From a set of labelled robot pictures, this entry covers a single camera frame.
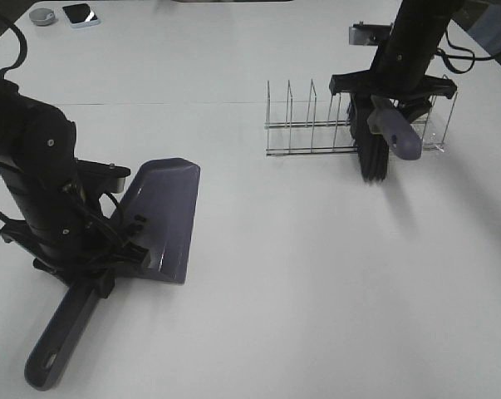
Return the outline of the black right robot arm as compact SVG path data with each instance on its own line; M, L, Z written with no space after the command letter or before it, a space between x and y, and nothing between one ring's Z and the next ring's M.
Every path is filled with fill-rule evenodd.
M357 147L378 144L417 146L411 125L430 113L432 97L454 97L457 86L427 73L460 1L404 1L394 22L357 22L349 28L353 46L373 46L375 55L361 71L334 74L332 95L351 99L351 135Z

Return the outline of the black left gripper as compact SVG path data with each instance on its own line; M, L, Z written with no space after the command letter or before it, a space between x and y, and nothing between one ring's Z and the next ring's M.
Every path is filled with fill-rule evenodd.
M149 251L138 259L129 250L124 211L115 208L109 219L101 210L102 195L91 193L75 176L54 189L46 189L19 169L0 163L0 175L22 212L21 220L7 219L0 229L6 243L15 242L30 253L32 266L71 286L74 277L94 274L95 292L108 298L115 287L115 273L143 273Z

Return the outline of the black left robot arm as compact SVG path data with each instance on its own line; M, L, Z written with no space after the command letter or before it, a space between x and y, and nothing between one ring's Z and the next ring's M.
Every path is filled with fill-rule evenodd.
M71 284L77 279L107 298L117 272L142 269L148 251L130 241L145 218L104 216L100 198L124 189L130 169L75 157L76 125L55 106L22 96L0 81L0 175L22 219L0 211L5 243L30 253L34 266Z

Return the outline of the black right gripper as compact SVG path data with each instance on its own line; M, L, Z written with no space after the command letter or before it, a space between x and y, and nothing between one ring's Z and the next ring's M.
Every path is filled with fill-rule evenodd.
M404 101L401 114L409 123L430 111L431 96L454 97L457 86L452 80L426 74L439 44L439 37L391 37L378 46L369 69L332 75L330 93L350 95L349 121L353 140L377 138L368 126L368 117L374 111L374 97Z

